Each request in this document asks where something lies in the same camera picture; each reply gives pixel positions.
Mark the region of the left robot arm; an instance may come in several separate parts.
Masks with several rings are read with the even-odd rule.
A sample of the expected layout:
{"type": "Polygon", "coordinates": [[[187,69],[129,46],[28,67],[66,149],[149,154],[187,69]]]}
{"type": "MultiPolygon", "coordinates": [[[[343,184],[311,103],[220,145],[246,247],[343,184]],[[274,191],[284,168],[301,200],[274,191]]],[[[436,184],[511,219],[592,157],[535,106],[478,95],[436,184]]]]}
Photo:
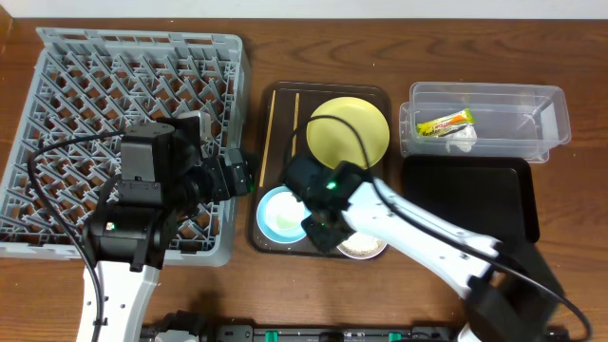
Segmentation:
{"type": "Polygon", "coordinates": [[[252,192],[258,156],[240,148],[204,156],[200,124],[191,116],[125,129],[121,172],[85,222],[94,277],[85,282],[78,340],[138,340],[180,216],[252,192]]]}

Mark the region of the yellow plate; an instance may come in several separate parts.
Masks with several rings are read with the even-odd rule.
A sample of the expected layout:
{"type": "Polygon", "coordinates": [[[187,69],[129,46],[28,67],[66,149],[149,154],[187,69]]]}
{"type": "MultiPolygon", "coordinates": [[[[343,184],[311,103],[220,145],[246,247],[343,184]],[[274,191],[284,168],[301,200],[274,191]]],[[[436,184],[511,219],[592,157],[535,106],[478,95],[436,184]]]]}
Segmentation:
{"type": "MultiPolygon", "coordinates": [[[[350,124],[364,144],[370,166],[385,155],[390,143],[389,124],[382,112],[370,102],[355,97],[328,100],[312,114],[333,116],[350,124]]],[[[365,168],[358,140],[352,131],[337,120],[320,119],[307,125],[307,142],[313,155],[329,168],[342,161],[365,168]]]]}

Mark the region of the dark brown serving tray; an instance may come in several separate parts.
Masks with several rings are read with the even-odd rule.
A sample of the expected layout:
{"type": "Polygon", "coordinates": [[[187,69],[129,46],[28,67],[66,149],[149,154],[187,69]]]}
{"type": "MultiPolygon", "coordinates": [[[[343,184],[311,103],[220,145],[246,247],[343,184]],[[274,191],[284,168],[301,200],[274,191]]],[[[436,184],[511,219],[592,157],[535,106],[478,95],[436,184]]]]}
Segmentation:
{"type": "Polygon", "coordinates": [[[260,108],[260,126],[258,129],[260,148],[257,151],[260,157],[260,167],[256,180],[256,190],[251,199],[249,222],[246,228],[248,242],[255,250],[261,253],[299,257],[323,257],[324,255],[318,252],[306,237],[293,244],[279,244],[265,237],[257,226],[256,213],[260,200],[270,190],[279,186],[284,148],[289,134],[293,131],[295,94],[297,92],[300,93],[299,123],[303,123],[309,119],[320,105],[338,97],[355,97],[366,100],[375,105],[385,116],[386,120],[389,120],[391,114],[390,98],[383,89],[370,85],[330,85],[301,82],[278,82],[267,87],[263,93],[260,108]],[[273,90],[276,90],[276,97],[272,136],[264,186],[260,188],[262,154],[273,90]]]}

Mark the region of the black tray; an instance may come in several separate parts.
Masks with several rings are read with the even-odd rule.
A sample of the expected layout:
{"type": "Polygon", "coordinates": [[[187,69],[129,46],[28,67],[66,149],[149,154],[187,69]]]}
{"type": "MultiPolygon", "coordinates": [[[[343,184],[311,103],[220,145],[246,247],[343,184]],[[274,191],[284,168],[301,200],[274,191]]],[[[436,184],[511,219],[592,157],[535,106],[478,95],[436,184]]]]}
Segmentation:
{"type": "Polygon", "coordinates": [[[404,160],[402,183],[405,199],[469,231],[506,243],[540,238],[523,159],[415,155],[404,160]]]}

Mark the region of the light blue bowl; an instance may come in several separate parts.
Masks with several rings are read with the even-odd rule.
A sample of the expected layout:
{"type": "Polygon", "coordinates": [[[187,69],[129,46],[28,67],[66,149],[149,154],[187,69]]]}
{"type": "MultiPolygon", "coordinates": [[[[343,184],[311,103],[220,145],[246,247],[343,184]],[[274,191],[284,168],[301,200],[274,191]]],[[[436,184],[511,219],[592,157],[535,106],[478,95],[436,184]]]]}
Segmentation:
{"type": "MultiPolygon", "coordinates": [[[[278,186],[276,188],[273,188],[262,197],[256,209],[256,223],[259,230],[266,238],[279,244],[293,244],[300,241],[306,236],[306,233],[304,232],[301,226],[302,221],[300,222],[300,225],[297,226],[295,229],[286,232],[274,231],[266,223],[266,206],[269,199],[277,193],[286,191],[289,191],[294,195],[294,193],[286,186],[278,186]]],[[[311,211],[306,207],[306,217],[310,214],[311,211]]]]}

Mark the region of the yellow snack wrapper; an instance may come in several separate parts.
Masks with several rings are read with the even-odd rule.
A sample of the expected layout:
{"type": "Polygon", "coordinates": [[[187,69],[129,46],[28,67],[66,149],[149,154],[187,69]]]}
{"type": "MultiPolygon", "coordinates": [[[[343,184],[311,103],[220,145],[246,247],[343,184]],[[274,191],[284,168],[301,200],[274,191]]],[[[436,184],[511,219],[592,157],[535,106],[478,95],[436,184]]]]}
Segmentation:
{"type": "Polygon", "coordinates": [[[462,126],[475,124],[475,120],[468,108],[458,112],[416,125],[417,133],[424,137],[442,137],[450,134],[462,126]]]}

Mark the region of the wooden chopstick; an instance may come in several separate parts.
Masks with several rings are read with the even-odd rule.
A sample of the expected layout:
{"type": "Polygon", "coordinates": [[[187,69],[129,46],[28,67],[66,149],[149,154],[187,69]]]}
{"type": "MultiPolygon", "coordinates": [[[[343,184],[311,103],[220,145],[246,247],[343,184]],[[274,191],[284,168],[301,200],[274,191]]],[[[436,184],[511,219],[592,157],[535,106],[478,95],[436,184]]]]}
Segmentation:
{"type": "Polygon", "coordinates": [[[270,140],[271,140],[271,136],[272,136],[275,105],[276,105],[276,90],[273,90],[272,100],[271,100],[271,104],[270,104],[269,117],[268,117],[269,120],[268,120],[268,124],[267,124],[265,143],[264,143],[264,149],[263,149],[263,154],[262,154],[262,164],[261,164],[261,172],[260,172],[260,180],[259,180],[260,188],[262,188],[264,186],[264,181],[265,181],[270,140]]]}
{"type": "Polygon", "coordinates": [[[296,130],[298,129],[298,119],[299,119],[299,102],[300,102],[300,93],[297,92],[294,97],[294,124],[293,124],[293,137],[292,137],[292,150],[291,157],[293,157],[296,153],[296,130]]]}

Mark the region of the grey plastic dish rack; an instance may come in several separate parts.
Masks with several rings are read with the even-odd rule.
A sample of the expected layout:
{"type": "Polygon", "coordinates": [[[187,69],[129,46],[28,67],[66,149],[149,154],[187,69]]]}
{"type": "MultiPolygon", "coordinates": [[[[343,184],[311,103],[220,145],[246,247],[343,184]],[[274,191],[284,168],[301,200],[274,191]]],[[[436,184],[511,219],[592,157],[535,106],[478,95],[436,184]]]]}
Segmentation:
{"type": "Polygon", "coordinates": [[[189,111],[209,115],[202,152],[241,142],[250,63],[232,34],[39,28],[44,49],[1,182],[3,257],[70,260],[72,229],[120,170],[117,131],[189,111]]]}

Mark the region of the white tissue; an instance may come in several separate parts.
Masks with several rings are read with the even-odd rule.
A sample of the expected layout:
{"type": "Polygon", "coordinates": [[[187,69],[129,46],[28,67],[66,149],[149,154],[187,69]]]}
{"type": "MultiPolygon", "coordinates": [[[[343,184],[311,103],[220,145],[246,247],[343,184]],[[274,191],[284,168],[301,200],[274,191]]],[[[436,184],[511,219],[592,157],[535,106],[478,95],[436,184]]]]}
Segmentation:
{"type": "Polygon", "coordinates": [[[457,131],[446,135],[446,151],[452,150],[469,153],[477,142],[477,133],[472,124],[460,127],[457,131]]]}

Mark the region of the white paper cup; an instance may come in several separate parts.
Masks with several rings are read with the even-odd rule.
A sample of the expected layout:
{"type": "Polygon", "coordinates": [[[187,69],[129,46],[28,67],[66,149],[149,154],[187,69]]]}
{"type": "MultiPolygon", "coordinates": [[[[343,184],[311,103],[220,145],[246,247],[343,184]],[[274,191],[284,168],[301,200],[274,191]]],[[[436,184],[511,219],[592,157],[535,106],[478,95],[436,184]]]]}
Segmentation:
{"type": "Polygon", "coordinates": [[[266,223],[277,232],[295,229],[305,217],[305,205],[289,191],[273,195],[266,206],[266,223]]]}

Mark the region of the clear plastic bin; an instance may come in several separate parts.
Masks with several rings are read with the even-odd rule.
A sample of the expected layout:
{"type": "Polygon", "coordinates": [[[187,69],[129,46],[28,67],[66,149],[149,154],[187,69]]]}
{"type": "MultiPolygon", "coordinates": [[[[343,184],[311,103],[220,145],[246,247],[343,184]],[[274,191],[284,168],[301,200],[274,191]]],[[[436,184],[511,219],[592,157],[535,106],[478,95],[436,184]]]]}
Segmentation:
{"type": "Polygon", "coordinates": [[[570,143],[564,92],[553,85],[420,82],[400,107],[401,154],[516,157],[547,162],[549,151],[570,143]],[[424,137],[416,125],[468,108],[477,142],[469,153],[446,150],[446,136],[424,137]]]}

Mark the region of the white bowl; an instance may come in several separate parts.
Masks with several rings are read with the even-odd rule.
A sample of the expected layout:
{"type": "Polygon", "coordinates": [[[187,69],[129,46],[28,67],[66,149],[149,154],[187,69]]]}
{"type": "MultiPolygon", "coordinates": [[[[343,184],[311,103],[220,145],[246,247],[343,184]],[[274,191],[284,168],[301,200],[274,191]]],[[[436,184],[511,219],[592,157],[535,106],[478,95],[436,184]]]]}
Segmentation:
{"type": "Polygon", "coordinates": [[[346,257],[353,259],[371,259],[380,255],[387,243],[381,239],[361,233],[355,233],[337,246],[346,257]]]}

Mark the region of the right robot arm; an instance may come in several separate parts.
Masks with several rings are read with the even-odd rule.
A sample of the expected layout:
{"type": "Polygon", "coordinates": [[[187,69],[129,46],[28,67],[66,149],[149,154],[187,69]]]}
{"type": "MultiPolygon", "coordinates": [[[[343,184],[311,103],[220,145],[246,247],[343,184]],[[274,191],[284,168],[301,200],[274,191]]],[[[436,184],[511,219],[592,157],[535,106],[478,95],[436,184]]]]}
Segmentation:
{"type": "Polygon", "coordinates": [[[467,323],[459,340],[550,339],[547,324],[564,291],[526,239],[500,239],[452,224],[347,161],[330,169],[297,156],[280,180],[309,209],[302,225],[319,252],[363,233],[440,277],[465,302],[467,323]]]}

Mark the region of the left wooden chopstick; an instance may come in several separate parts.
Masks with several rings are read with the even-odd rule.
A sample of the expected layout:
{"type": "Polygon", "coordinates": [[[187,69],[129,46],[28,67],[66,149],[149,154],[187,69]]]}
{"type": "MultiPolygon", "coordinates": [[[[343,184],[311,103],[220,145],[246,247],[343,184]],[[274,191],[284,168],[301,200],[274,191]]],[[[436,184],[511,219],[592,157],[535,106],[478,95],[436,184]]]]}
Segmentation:
{"type": "Polygon", "coordinates": [[[272,100],[271,100],[271,104],[270,104],[269,117],[268,117],[269,120],[268,120],[268,124],[267,124],[265,143],[264,143],[264,149],[263,149],[263,154],[262,154],[262,164],[261,164],[261,172],[260,172],[260,180],[259,180],[260,188],[262,188],[264,186],[264,181],[265,181],[270,140],[271,140],[271,136],[272,136],[275,105],[276,105],[276,90],[273,90],[272,100]]]}

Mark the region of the right wooden chopstick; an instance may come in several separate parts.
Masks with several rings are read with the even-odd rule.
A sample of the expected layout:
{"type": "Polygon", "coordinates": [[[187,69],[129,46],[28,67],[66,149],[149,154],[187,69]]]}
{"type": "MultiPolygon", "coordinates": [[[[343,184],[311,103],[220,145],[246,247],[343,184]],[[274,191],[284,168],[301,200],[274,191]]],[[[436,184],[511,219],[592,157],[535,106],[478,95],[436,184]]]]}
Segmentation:
{"type": "Polygon", "coordinates": [[[293,157],[296,153],[296,130],[298,129],[298,119],[299,119],[299,102],[300,102],[300,93],[297,92],[294,97],[294,124],[293,124],[293,137],[292,137],[292,150],[291,157],[293,157]]]}

